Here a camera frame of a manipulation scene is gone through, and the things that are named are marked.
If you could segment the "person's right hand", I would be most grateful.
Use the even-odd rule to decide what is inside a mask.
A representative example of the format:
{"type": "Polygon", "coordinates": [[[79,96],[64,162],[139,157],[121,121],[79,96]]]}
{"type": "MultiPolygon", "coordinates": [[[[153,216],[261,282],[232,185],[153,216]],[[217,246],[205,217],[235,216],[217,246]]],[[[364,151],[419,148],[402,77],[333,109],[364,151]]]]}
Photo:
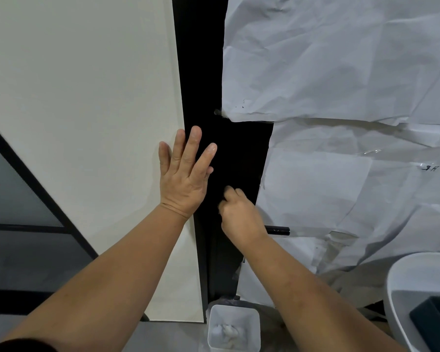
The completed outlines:
{"type": "Polygon", "coordinates": [[[257,241],[266,238],[264,222],[255,207],[248,199],[248,209],[233,216],[221,216],[221,228],[233,245],[244,253],[257,241]]]}

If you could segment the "person's left hand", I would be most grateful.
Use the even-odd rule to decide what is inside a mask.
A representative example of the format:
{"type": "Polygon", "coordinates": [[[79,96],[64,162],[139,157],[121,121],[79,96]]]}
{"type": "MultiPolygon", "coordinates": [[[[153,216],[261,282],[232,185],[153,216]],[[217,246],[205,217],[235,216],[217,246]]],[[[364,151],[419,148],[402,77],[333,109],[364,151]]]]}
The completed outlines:
{"type": "Polygon", "coordinates": [[[185,130],[177,130],[169,171],[160,176],[159,205],[176,213],[183,222],[194,214],[206,196],[208,181],[204,181],[205,173],[217,153],[215,143],[208,145],[199,159],[196,158],[190,176],[184,176],[180,173],[180,162],[188,138],[185,130]]]}

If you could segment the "person's left forearm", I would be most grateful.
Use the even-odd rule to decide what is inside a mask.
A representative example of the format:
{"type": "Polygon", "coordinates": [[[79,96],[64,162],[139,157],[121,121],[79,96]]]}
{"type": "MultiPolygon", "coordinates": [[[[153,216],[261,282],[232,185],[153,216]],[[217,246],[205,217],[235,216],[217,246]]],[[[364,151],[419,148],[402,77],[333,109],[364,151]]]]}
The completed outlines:
{"type": "Polygon", "coordinates": [[[121,352],[141,321],[186,222],[157,206],[4,339],[58,352],[121,352]]]}

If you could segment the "person's right forearm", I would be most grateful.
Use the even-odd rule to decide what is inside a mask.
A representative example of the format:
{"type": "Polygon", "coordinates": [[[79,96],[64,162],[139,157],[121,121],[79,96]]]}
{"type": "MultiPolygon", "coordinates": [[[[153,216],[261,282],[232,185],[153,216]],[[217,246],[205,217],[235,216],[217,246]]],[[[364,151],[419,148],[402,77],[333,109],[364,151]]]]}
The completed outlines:
{"type": "Polygon", "coordinates": [[[235,241],[300,352],[406,352],[267,234],[235,241]]]}

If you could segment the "taped white paper sheet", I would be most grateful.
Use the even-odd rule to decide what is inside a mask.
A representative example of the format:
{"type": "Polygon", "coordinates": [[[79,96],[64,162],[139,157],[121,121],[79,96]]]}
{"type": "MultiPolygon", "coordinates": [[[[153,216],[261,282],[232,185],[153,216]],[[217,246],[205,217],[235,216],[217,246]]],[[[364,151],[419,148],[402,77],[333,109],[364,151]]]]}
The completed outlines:
{"type": "Polygon", "coordinates": [[[277,122],[256,207],[312,273],[357,308],[375,303],[399,257],[440,253],[440,125],[277,122]]]}

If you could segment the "white square plastic container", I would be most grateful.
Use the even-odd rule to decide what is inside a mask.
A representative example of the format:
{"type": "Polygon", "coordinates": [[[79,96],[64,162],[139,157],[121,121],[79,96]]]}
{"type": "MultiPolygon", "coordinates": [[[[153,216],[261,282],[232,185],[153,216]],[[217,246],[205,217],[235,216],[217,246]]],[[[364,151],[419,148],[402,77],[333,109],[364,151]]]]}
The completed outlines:
{"type": "Polygon", "coordinates": [[[210,311],[209,331],[217,324],[230,324],[237,327],[244,327],[247,330],[248,346],[246,351],[232,351],[210,347],[211,352],[260,352],[260,317],[254,308],[214,305],[210,311]]]}

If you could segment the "white filler paste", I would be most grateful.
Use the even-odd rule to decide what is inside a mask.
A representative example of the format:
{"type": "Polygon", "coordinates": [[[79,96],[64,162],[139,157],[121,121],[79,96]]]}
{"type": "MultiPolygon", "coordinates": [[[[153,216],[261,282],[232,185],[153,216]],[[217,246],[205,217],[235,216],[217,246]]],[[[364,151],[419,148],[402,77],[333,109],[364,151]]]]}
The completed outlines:
{"type": "Polygon", "coordinates": [[[210,347],[232,351],[246,351],[247,330],[230,324],[217,324],[209,331],[210,347]]]}

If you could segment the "black framed glass partition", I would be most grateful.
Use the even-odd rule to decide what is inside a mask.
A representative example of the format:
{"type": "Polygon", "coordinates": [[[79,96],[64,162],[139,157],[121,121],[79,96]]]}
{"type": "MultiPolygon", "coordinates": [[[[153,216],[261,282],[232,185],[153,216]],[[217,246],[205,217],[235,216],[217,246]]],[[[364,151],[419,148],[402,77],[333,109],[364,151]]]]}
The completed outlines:
{"type": "MultiPolygon", "coordinates": [[[[36,179],[26,164],[16,154],[6,139],[0,134],[0,155],[7,161],[13,170],[20,176],[26,185],[34,192],[39,200],[54,215],[60,226],[2,224],[0,231],[18,233],[41,233],[53,235],[71,235],[83,250],[96,259],[99,254],[83,237],[76,226],[66,216],[55,200],[36,179]]],[[[2,315],[27,315],[52,295],[51,292],[25,291],[25,290],[0,290],[0,314],[2,315]]]]}

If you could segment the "crumpled white paper sheet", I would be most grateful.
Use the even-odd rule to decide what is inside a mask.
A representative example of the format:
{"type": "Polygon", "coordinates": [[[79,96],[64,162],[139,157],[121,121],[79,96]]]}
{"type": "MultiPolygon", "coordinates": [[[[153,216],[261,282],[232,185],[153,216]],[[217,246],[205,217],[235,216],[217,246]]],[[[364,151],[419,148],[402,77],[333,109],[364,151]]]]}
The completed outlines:
{"type": "Polygon", "coordinates": [[[221,114],[440,125],[440,0],[228,0],[221,114]]]}

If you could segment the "white round bucket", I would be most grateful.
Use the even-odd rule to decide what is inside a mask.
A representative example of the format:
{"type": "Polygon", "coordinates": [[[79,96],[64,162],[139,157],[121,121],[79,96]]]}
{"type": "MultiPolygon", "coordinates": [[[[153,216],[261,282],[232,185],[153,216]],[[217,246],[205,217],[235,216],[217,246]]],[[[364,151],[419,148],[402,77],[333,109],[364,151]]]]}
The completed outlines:
{"type": "Polygon", "coordinates": [[[440,296],[440,253],[415,253],[392,265],[384,288],[385,314],[394,339],[410,352],[429,352],[410,312],[430,296],[440,296]]]}

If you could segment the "dark teal box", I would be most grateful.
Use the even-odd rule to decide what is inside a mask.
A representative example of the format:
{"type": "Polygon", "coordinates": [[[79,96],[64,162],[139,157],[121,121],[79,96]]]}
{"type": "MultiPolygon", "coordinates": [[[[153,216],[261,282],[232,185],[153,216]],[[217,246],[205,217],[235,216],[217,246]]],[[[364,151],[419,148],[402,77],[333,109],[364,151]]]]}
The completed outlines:
{"type": "Polygon", "coordinates": [[[430,352],[440,352],[440,296],[431,296],[409,314],[430,352]]]}

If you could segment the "black sleeve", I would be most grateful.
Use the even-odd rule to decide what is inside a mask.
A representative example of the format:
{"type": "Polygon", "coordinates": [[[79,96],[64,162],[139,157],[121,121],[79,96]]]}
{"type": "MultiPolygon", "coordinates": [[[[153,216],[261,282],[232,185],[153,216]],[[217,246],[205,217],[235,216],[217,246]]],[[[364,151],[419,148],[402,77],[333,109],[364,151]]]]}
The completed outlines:
{"type": "Polygon", "coordinates": [[[48,343],[32,339],[17,338],[0,342],[0,352],[58,352],[48,343]]]}

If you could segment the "black door frame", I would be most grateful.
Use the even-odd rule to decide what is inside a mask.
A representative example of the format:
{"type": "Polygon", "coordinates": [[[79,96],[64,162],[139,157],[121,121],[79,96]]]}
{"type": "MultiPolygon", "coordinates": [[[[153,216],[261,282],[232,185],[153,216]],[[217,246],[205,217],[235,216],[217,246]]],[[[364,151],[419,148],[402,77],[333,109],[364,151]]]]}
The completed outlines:
{"type": "Polygon", "coordinates": [[[236,293],[242,255],[221,229],[218,205],[226,186],[240,188],[256,202],[272,124],[234,123],[221,108],[224,20],[228,0],[172,0],[176,45],[187,130],[202,130],[199,153],[211,143],[217,153],[207,194],[194,214],[203,300],[236,293]]]}

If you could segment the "white wall panel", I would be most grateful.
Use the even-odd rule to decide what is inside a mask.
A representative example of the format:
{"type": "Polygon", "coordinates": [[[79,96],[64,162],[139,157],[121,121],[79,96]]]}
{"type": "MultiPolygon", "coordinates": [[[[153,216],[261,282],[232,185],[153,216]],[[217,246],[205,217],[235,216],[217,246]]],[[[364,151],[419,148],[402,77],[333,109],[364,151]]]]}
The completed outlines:
{"type": "Polygon", "coordinates": [[[172,0],[0,0],[0,135],[96,255],[185,128],[172,0]]]}

